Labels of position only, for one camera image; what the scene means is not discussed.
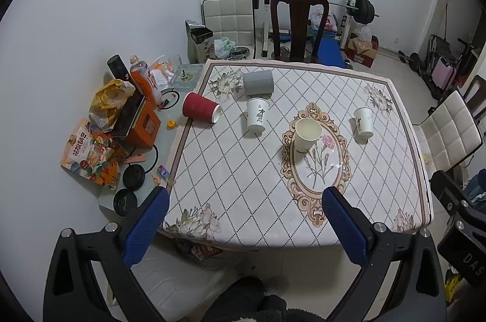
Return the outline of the white paper cup grass print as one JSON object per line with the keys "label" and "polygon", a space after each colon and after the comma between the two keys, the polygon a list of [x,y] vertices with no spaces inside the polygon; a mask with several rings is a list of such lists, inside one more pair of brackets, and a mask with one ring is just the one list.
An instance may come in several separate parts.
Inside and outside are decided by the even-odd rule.
{"label": "white paper cup grass print", "polygon": [[294,146],[300,153],[308,152],[321,137],[322,127],[319,121],[302,118],[295,124]]}

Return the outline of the blue denim cloth pile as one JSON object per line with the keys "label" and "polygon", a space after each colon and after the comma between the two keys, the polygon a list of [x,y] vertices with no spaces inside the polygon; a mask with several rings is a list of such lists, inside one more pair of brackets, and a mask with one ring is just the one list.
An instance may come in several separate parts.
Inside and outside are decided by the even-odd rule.
{"label": "blue denim cloth pile", "polygon": [[474,209],[485,213],[486,210],[486,170],[482,169],[473,176],[465,187],[465,197]]}

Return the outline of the yellow plastic bag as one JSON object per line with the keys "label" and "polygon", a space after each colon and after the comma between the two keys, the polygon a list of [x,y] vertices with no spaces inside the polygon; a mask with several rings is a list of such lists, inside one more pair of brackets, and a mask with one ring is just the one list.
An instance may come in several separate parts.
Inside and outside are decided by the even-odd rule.
{"label": "yellow plastic bag", "polygon": [[88,112],[90,121],[101,131],[110,132],[135,91],[135,86],[130,82],[111,79],[95,93]]}

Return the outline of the grey cup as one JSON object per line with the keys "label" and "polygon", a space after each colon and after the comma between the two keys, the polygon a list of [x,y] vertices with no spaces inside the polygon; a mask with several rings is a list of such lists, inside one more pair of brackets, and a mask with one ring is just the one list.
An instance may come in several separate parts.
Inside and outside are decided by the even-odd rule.
{"label": "grey cup", "polygon": [[245,95],[260,96],[274,91],[273,73],[271,70],[255,71],[242,76]]}

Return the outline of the orange box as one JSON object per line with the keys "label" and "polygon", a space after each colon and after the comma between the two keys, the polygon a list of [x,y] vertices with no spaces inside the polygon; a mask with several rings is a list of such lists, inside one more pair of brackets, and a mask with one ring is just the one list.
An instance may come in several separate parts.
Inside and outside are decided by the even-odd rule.
{"label": "orange box", "polygon": [[150,102],[145,103],[124,138],[127,145],[137,149],[151,149],[155,143],[161,121]]}

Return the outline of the cardboard box on floor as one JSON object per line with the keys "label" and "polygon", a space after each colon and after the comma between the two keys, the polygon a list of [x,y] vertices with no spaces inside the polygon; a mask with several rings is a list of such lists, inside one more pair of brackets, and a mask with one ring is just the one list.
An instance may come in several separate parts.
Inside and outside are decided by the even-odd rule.
{"label": "cardboard box on floor", "polygon": [[379,40],[376,36],[372,35],[370,41],[363,41],[355,36],[348,41],[345,54],[350,60],[370,68],[377,56],[378,49]]}

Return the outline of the pink suitcase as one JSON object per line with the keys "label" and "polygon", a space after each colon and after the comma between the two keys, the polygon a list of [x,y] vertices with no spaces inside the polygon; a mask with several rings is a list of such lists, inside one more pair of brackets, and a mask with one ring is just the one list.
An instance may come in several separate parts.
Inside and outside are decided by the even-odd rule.
{"label": "pink suitcase", "polygon": [[444,57],[440,57],[433,70],[433,83],[441,90],[446,90],[456,75],[456,67]]}

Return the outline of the black round lid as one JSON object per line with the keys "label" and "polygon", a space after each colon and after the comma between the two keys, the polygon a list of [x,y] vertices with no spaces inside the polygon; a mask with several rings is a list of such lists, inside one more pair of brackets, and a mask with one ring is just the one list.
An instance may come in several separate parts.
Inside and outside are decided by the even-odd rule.
{"label": "black round lid", "polygon": [[128,166],[123,173],[124,188],[131,191],[140,189],[145,181],[146,172],[139,164]]}

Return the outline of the barbell with black plates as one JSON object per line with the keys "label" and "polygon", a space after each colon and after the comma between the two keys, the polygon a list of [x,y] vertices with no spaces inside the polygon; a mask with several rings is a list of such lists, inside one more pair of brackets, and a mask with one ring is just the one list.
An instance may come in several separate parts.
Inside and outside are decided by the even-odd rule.
{"label": "barbell with black plates", "polygon": [[[271,1],[272,0],[265,0],[265,4],[269,5],[269,8],[272,6]],[[275,0],[274,4],[278,5],[280,2],[283,2],[289,6],[292,4],[299,4],[311,7],[316,5],[324,5],[324,1],[325,0]],[[253,4],[254,8],[258,9],[260,0],[253,0]],[[373,22],[375,18],[379,17],[379,15],[376,13],[374,5],[370,0],[348,0],[346,5],[328,1],[327,5],[339,6],[347,9],[347,13],[352,16],[354,21],[361,24],[369,24]]]}

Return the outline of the orange drink bottle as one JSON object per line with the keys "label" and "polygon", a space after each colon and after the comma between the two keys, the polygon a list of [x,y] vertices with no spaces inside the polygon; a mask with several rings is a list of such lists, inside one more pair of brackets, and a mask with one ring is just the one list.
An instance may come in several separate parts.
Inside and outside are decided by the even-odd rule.
{"label": "orange drink bottle", "polygon": [[155,79],[146,61],[140,60],[136,55],[130,58],[130,75],[133,81],[138,84],[145,98],[154,106],[161,103],[160,92],[158,91]]}

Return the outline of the white cup with calligraphy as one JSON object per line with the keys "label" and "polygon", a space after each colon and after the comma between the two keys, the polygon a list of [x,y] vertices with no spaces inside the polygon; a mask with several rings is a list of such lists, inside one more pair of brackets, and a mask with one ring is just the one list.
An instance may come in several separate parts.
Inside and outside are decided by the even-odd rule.
{"label": "white cup with calligraphy", "polygon": [[247,102],[247,129],[256,134],[265,131],[269,103],[264,98],[250,98]]}

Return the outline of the blue bench pad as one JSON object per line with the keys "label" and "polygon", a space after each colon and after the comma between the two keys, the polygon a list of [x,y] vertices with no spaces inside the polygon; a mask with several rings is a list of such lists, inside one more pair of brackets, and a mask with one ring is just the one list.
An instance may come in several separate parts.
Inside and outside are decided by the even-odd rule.
{"label": "blue bench pad", "polygon": [[316,60],[325,66],[346,68],[345,61],[339,49],[339,43],[335,39],[322,38],[317,51]]}

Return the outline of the far white calligraphy cup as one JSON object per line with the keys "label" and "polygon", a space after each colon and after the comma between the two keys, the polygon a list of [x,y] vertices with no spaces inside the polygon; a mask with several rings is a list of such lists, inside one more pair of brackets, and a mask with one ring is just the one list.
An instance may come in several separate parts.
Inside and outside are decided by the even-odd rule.
{"label": "far white calligraphy cup", "polygon": [[367,106],[356,109],[353,113],[358,136],[370,139],[373,136],[373,111]]}

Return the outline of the white padded chair back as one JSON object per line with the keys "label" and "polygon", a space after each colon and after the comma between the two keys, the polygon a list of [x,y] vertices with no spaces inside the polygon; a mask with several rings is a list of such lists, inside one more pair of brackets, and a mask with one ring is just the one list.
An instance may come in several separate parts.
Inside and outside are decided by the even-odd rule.
{"label": "white padded chair back", "polygon": [[227,37],[237,47],[247,48],[255,58],[255,11],[253,0],[204,0],[202,16],[205,27],[215,39]]}

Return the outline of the white padded chair right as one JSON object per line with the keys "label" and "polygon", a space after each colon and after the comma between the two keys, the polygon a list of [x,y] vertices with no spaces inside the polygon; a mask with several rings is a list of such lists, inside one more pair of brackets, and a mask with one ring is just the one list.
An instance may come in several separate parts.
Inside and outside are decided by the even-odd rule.
{"label": "white padded chair right", "polygon": [[427,176],[450,171],[483,145],[483,138],[462,95],[455,91],[413,129]]}

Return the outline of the colourful snack bag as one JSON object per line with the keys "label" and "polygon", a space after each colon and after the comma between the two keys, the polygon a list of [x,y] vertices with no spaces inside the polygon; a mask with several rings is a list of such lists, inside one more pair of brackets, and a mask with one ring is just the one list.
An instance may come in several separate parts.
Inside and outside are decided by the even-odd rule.
{"label": "colourful snack bag", "polygon": [[60,165],[65,170],[116,191],[120,164],[129,151],[88,119],[81,119],[67,140]]}

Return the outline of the dark wooden chair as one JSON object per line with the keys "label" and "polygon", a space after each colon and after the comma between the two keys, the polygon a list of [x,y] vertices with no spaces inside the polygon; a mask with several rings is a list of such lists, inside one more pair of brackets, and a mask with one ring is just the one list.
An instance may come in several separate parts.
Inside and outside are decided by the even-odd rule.
{"label": "dark wooden chair", "polygon": [[280,60],[284,62],[303,62],[315,64],[317,62],[316,56],[317,51],[320,46],[320,41],[324,34],[324,29],[326,25],[326,19],[329,14],[330,6],[327,5],[328,0],[324,1],[323,8],[323,19],[320,21],[320,25],[315,38],[315,43],[310,53],[310,56],[305,57],[306,54],[306,41],[307,41],[307,24],[310,15],[310,8],[306,5],[292,4],[289,6],[290,14],[290,31],[291,31],[291,44],[290,52],[287,55],[281,53],[280,45],[280,27],[279,27],[279,16],[278,16],[278,6],[275,5],[275,0],[271,1],[271,20],[272,20],[272,31],[273,31],[273,58],[275,60]]}

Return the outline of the white padded chair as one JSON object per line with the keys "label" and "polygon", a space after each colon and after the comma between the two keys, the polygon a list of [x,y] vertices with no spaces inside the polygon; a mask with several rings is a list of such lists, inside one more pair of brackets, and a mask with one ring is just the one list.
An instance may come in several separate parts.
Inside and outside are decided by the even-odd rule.
{"label": "white padded chair", "polygon": [[204,0],[202,16],[205,27],[215,39],[227,37],[237,47],[247,48],[255,58],[255,11],[253,0]]}
{"label": "white padded chair", "polygon": [[462,95],[455,91],[413,129],[427,176],[450,171],[483,145],[483,138]]}

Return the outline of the floral patterned tablecloth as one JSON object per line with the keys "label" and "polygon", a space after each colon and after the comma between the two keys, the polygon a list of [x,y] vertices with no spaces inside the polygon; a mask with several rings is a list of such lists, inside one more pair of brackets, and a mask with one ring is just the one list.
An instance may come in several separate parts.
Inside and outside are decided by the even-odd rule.
{"label": "floral patterned tablecloth", "polygon": [[[245,95],[242,76],[271,70],[274,91]],[[425,165],[411,120],[386,78],[322,65],[212,60],[196,92],[223,109],[216,124],[186,120],[168,159],[170,208],[162,232],[225,248],[333,245],[322,208],[336,187],[354,207],[393,231],[434,217]],[[247,102],[269,103],[265,131],[247,129]],[[358,136],[353,113],[373,111],[373,136]],[[295,124],[319,121],[306,153]]]}

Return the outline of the red ribbed paper cup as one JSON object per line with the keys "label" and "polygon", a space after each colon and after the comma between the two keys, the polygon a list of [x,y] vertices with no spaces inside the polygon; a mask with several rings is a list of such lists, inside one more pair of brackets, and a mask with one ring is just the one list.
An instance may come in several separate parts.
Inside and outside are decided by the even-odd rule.
{"label": "red ribbed paper cup", "polygon": [[216,124],[222,115],[222,107],[196,92],[189,92],[182,103],[182,114],[192,120]]}

